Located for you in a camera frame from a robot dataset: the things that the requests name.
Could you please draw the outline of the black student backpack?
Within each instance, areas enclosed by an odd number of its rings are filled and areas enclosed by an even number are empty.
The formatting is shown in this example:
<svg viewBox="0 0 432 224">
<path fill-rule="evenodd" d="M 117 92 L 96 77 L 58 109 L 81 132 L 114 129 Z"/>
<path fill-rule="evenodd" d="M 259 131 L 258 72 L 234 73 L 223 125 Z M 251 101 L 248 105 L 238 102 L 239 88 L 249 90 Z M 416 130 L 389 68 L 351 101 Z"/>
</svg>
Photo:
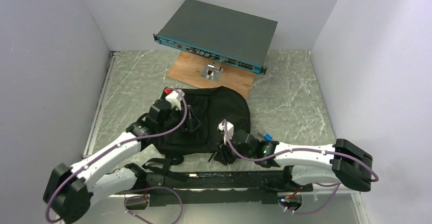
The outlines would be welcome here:
<svg viewBox="0 0 432 224">
<path fill-rule="evenodd" d="M 218 125 L 227 120 L 234 129 L 250 132 L 251 113 L 245 98 L 227 88 L 184 89 L 187 116 L 184 123 L 171 133 L 149 139 L 163 158 L 151 158 L 142 168 L 156 174 L 185 182 L 188 175 L 170 171 L 182 164 L 185 155 L 209 153 L 211 159 L 223 165 L 232 164 L 236 156 L 224 146 Z"/>
</svg>

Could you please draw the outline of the small blue capped bottle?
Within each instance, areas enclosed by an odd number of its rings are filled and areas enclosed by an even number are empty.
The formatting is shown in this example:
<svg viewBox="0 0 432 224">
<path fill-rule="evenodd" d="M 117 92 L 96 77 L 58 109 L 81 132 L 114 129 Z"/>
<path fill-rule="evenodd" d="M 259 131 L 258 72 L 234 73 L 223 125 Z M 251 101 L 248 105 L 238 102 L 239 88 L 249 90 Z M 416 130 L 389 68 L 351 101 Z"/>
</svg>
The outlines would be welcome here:
<svg viewBox="0 0 432 224">
<path fill-rule="evenodd" d="M 265 131 L 258 131 L 258 135 L 262 137 L 265 141 L 272 141 L 272 137 Z"/>
</svg>

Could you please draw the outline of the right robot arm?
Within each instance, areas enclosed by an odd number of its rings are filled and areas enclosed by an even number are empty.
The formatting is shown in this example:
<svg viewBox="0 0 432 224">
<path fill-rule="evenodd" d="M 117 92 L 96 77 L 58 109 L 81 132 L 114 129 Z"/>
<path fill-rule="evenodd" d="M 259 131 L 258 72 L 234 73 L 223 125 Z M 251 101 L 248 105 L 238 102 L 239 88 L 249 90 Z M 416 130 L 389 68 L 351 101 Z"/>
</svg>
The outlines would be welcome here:
<svg viewBox="0 0 432 224">
<path fill-rule="evenodd" d="M 281 167 L 287 191 L 307 184 L 342 184 L 360 192 L 369 192 L 379 178 L 372 170 L 372 156 L 346 139 L 332 144 L 300 146 L 278 141 L 260 141 L 243 130 L 224 131 L 224 143 L 233 155 L 263 168 Z"/>
</svg>

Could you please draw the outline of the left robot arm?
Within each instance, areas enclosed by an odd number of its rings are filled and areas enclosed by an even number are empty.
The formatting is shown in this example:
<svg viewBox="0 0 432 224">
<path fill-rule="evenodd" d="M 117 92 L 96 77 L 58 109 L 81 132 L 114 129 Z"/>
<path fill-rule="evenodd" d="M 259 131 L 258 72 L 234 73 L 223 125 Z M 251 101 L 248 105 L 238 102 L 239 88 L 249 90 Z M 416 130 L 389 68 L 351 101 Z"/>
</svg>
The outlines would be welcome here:
<svg viewBox="0 0 432 224">
<path fill-rule="evenodd" d="M 185 122 L 189 111 L 185 99 L 172 92 L 158 99 L 148 113 L 130 124 L 117 139 L 86 159 L 67 166 L 55 166 L 43 194 L 47 204 L 45 220 L 74 223 L 89 208 L 115 193 L 131 190 L 140 193 L 146 187 L 145 171 L 134 164 L 113 173 L 120 162 L 134 156 L 150 143 L 150 139 L 169 135 Z"/>
</svg>

